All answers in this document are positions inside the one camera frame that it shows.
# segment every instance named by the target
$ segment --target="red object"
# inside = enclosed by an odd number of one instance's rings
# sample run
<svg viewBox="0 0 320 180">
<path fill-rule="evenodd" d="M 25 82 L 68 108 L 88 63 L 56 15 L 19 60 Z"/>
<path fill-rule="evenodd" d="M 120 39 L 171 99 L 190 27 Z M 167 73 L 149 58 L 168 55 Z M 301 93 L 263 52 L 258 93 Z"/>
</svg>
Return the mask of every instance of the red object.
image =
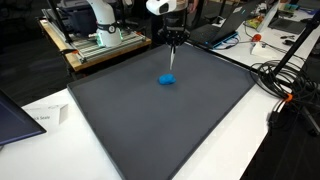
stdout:
<svg viewBox="0 0 320 180">
<path fill-rule="evenodd" d="M 258 42 L 261 40 L 261 35 L 260 34 L 256 34 L 252 37 L 252 42 Z"/>
<path fill-rule="evenodd" d="M 288 95 L 288 97 L 284 101 L 288 103 L 288 102 L 292 101 L 293 95 L 290 93 L 288 93 L 287 95 Z"/>
</svg>

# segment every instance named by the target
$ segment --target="laptop screen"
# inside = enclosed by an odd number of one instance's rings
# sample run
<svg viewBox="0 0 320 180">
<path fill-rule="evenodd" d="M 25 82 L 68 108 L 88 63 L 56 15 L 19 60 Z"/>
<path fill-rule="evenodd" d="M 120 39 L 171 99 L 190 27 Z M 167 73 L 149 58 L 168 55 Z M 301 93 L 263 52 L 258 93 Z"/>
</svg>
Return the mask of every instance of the laptop screen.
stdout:
<svg viewBox="0 0 320 180">
<path fill-rule="evenodd" d="M 0 90 L 0 146 L 45 132 L 44 128 Z"/>
</svg>

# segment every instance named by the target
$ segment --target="monitor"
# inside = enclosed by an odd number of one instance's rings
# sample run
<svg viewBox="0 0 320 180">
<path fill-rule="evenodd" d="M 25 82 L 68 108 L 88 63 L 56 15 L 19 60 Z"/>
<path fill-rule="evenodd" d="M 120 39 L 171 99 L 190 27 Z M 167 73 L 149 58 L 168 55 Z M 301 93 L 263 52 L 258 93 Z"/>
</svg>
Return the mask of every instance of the monitor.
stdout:
<svg viewBox="0 0 320 180">
<path fill-rule="evenodd" d="M 264 31 L 268 27 L 271 20 L 273 19 L 273 17 L 275 16 L 275 14 L 278 11 L 278 6 L 279 6 L 279 1 L 276 1 L 275 4 L 272 6 L 272 8 L 268 11 L 266 16 L 264 17 L 261 24 L 258 26 L 258 28 L 257 28 L 258 32 L 261 33 L 262 31 Z"/>
<path fill-rule="evenodd" d="M 0 146 L 45 132 L 43 127 L 0 90 Z"/>
</svg>

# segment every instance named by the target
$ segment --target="white device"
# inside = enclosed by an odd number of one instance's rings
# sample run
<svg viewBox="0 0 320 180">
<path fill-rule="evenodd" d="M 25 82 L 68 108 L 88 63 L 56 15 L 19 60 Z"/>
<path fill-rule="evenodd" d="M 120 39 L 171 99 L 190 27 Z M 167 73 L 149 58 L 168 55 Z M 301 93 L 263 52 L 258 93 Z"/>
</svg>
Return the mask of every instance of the white device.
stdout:
<svg viewBox="0 0 320 180">
<path fill-rule="evenodd" d="M 97 42 L 101 47 L 114 47 L 121 44 L 121 32 L 117 28 L 112 7 L 107 0 L 87 0 L 97 18 Z"/>
<path fill-rule="evenodd" d="M 188 7 L 188 0 L 148 0 L 147 9 L 155 14 L 161 15 L 173 11 L 180 11 Z"/>
<path fill-rule="evenodd" d="M 269 10 L 269 12 L 267 13 L 267 15 L 264 17 L 263 21 L 260 23 L 260 25 L 257 28 L 258 32 L 262 32 L 264 31 L 270 24 L 272 18 L 274 17 L 274 15 L 277 13 L 278 11 L 278 6 L 279 6 L 279 1 L 277 1 L 273 7 Z"/>
</svg>

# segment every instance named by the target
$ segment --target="laptop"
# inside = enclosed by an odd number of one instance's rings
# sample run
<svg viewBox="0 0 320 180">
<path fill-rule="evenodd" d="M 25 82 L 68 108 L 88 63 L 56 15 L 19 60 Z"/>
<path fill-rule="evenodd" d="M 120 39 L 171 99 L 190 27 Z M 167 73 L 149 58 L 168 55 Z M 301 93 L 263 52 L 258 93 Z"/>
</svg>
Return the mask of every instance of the laptop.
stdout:
<svg viewBox="0 0 320 180">
<path fill-rule="evenodd" d="M 261 0 L 251 0 L 234 8 L 221 27 L 206 24 L 191 31 L 188 42 L 210 49 L 217 47 L 237 35 L 236 30 L 260 2 Z"/>
<path fill-rule="evenodd" d="M 43 127 L 0 90 L 0 149 L 5 144 L 45 132 Z"/>
<path fill-rule="evenodd" d="M 275 2 L 274 5 L 269 9 L 268 13 L 264 17 L 263 21 L 260 23 L 260 25 L 257 28 L 258 32 L 264 31 L 270 22 L 272 21 L 273 17 L 276 15 L 279 7 L 279 1 Z"/>
<path fill-rule="evenodd" d="M 280 31 L 292 33 L 292 34 L 301 34 L 304 28 L 306 27 L 305 23 L 292 21 L 288 19 L 278 18 L 270 23 L 269 28 L 277 29 Z"/>
</svg>

